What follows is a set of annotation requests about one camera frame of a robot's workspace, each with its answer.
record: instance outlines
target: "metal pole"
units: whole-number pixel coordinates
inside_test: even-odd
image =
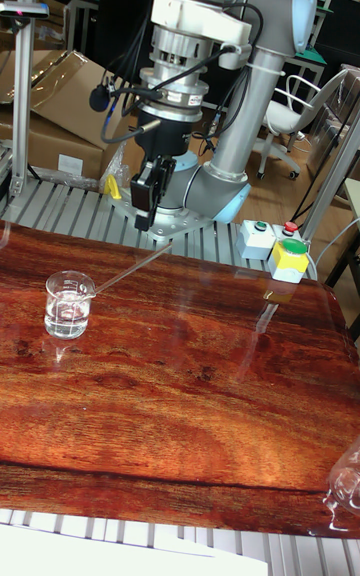
[[[18,2],[35,3],[36,0]],[[31,19],[30,24],[16,36],[11,196],[18,196],[26,184],[34,29],[34,20]]]
[[[339,154],[323,182],[315,202],[301,229],[305,241],[311,241],[320,222],[333,200],[340,184],[349,169],[355,153],[360,147],[360,110],[357,112]]]

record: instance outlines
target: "cable connector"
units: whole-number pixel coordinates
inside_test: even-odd
[[[215,114],[213,120],[211,121],[210,127],[209,127],[209,131],[208,131],[208,136],[213,136],[219,126],[219,122],[220,122],[220,112],[218,112],[217,114]]]
[[[219,58],[219,67],[223,69],[239,69],[245,65],[252,52],[251,45],[233,45],[232,43],[223,43],[220,49],[226,47],[232,48],[228,53],[222,54]]]

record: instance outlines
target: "control box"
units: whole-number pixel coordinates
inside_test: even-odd
[[[273,248],[276,236],[269,223],[244,220],[236,240],[241,258],[266,260]]]

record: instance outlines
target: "wooden table surface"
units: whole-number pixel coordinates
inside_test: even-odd
[[[331,290],[166,254],[96,297],[80,338],[46,333],[50,274],[99,285],[144,255],[11,226],[0,507],[339,535],[322,501],[359,434],[360,373]]]

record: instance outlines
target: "plastic bag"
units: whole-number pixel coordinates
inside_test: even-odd
[[[119,145],[106,170],[100,178],[99,192],[104,193],[105,183],[109,175],[114,176],[118,188],[130,186],[130,168],[123,164],[126,141]]]

